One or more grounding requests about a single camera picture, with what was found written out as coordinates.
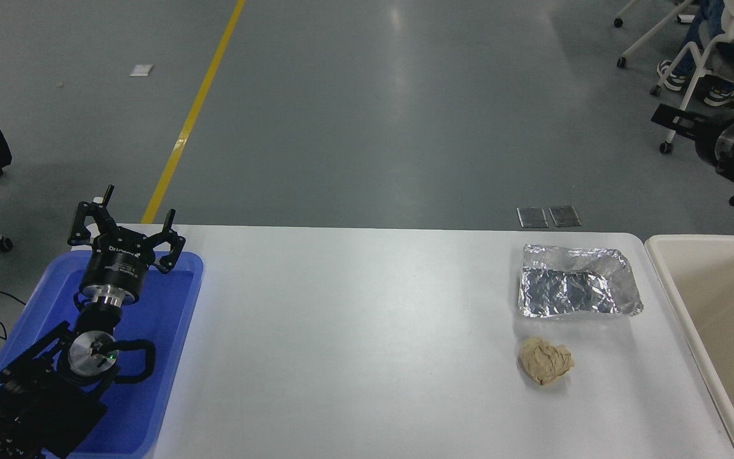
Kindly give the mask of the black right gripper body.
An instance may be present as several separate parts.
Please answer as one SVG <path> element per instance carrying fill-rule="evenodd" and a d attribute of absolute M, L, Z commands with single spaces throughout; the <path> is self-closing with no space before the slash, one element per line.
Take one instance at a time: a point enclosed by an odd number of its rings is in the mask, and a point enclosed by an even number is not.
<path fill-rule="evenodd" d="M 698 157 L 716 170 L 734 170 L 734 113 L 706 119 L 695 141 Z"/>

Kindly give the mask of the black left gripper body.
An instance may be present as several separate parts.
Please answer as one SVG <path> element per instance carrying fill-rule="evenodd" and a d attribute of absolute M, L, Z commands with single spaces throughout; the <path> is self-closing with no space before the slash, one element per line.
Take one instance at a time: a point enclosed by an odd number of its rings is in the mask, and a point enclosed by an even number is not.
<path fill-rule="evenodd" d="M 94 297 L 97 288 L 113 286 L 126 297 L 140 297 L 154 250 L 145 245 L 145 235 L 136 231 L 102 233 L 93 239 L 90 261 L 80 282 L 80 291 Z"/>

